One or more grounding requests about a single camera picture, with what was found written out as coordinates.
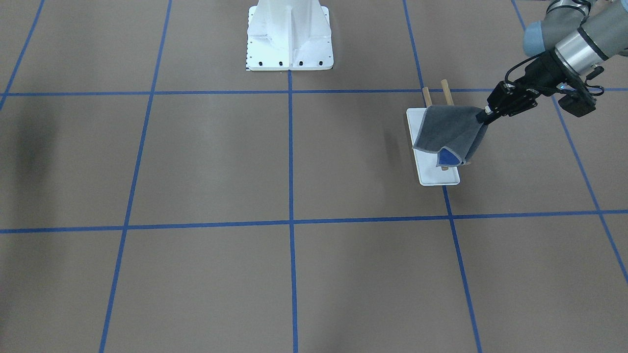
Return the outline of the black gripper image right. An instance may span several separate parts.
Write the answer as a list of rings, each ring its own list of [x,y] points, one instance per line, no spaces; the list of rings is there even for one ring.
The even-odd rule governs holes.
[[[555,51],[536,54],[511,68],[508,74],[527,62],[530,64],[525,67],[522,77],[496,85],[484,109],[476,114],[478,123],[491,124],[501,117],[530,110],[536,107],[536,99],[540,94],[547,97],[556,93],[567,94],[568,90],[562,87],[563,84],[576,91],[582,90],[579,74]]]

